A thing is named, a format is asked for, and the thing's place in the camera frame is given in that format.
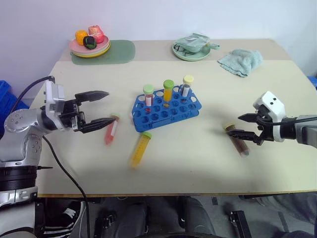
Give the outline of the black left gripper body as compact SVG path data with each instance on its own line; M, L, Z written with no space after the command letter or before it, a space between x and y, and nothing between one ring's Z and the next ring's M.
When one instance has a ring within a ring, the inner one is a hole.
M59 119L65 128L82 131L86 121L84 113L79 109L81 105L82 103L77 99L68 100L64 103Z

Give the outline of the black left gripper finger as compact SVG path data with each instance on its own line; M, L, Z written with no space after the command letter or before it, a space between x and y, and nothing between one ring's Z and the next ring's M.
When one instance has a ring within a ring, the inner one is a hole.
M102 129L112 124L114 121L115 121L115 118L113 117L95 119L95 120L92 120L90 123L82 123L81 125L79 125L78 130L82 133L88 133L88 132Z
M88 91L83 93L75 94L75 99L77 104L81 104L82 102L93 102L98 101L106 96L109 93L105 91Z

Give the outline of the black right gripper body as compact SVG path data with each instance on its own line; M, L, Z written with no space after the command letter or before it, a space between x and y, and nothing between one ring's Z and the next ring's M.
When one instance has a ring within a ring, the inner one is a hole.
M273 126L271 125L272 118L268 114L267 109L257 109L257 124L258 130L261 131L257 145L262 145L264 141L274 141Z

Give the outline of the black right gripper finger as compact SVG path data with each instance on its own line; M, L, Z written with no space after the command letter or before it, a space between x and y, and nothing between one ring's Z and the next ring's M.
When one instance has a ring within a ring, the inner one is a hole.
M227 134L237 139L252 141L257 145L262 145L263 143L263 139L260 136L257 136L254 132L234 129L228 131Z
M259 114L256 113L247 113L238 117L238 119L246 121L246 122L257 122Z

